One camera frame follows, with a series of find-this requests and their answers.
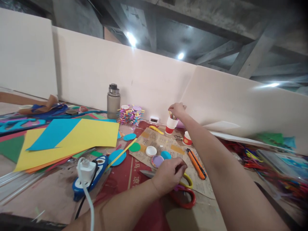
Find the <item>power cord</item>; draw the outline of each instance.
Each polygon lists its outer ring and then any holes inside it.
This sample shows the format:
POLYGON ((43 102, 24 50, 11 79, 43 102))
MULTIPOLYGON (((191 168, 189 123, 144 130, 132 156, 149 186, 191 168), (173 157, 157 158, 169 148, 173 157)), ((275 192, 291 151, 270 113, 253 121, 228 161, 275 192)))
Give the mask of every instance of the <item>power cord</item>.
POLYGON ((75 220, 78 218, 79 216, 79 213, 80 213, 80 210, 81 210, 81 207, 83 205, 83 202, 85 200, 85 198, 87 198, 88 200, 88 203, 89 203, 89 206, 90 206, 90 211, 91 211, 91 231, 94 230, 94 206, 93 206, 93 203, 92 203, 92 200, 91 200, 91 197, 89 195, 89 191, 90 191, 90 188, 91 188, 91 185, 95 179, 95 176, 96 176, 96 173, 97 173, 97 170, 98 170, 98 163, 96 160, 93 160, 92 162, 94 162, 96 164, 96 167, 95 167, 95 171, 94 171, 94 174, 93 174, 93 177, 92 177, 92 180, 91 180, 91 183, 87 189, 86 185, 85 185, 85 182, 82 178, 82 174, 81 174, 81 170, 80 170, 80 164, 81 164, 81 161, 85 160, 84 157, 81 157, 78 161, 78 164, 77 164, 77 173, 78 173, 78 177, 80 179, 80 182, 81 182, 81 185, 82 185, 82 188, 83 188, 83 191, 84 191, 84 197, 80 203, 80 206, 78 208, 78 211, 77 211, 77 214, 76 214, 76 217, 75 217, 75 220))

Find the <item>blade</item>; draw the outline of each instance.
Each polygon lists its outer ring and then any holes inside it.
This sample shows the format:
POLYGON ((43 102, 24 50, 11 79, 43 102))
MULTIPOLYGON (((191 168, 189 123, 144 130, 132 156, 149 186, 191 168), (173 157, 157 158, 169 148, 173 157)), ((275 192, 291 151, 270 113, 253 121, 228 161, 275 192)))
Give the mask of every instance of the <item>blade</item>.
POLYGON ((153 178, 155 176, 155 172, 146 171, 146 170, 140 170, 144 175, 146 175, 148 178, 153 178))

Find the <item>left hand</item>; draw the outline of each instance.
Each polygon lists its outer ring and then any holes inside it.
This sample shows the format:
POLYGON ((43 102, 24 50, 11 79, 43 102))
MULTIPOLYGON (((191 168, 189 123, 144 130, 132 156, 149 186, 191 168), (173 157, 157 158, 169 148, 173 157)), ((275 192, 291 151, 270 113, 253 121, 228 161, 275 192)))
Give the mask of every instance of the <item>left hand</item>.
POLYGON ((187 165, 181 158, 164 160, 152 178, 160 196, 169 193, 180 182, 187 165))

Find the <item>forearm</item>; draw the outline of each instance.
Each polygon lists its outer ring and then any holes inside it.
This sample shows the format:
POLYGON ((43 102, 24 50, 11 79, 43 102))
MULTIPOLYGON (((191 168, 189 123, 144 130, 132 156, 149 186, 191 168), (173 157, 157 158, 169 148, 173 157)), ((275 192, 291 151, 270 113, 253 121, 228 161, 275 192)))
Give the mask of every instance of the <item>forearm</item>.
MULTIPOLYGON (((152 180, 117 194, 107 202, 96 206, 95 230, 132 230, 147 207, 159 199, 152 180)), ((71 223, 68 230, 90 230, 90 211, 71 223)))
POLYGON ((288 230, 227 148, 188 114, 180 120, 205 166, 227 229, 288 230))

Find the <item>gray water bottle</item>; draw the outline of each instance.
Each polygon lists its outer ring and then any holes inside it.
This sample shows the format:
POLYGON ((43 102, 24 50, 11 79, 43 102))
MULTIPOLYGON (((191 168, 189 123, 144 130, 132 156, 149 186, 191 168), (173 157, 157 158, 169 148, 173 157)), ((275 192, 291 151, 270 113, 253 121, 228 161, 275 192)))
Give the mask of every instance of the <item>gray water bottle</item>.
POLYGON ((108 119, 117 119, 119 116, 118 109, 120 109, 121 95, 117 85, 112 83, 109 85, 109 92, 107 94, 107 117, 108 119))

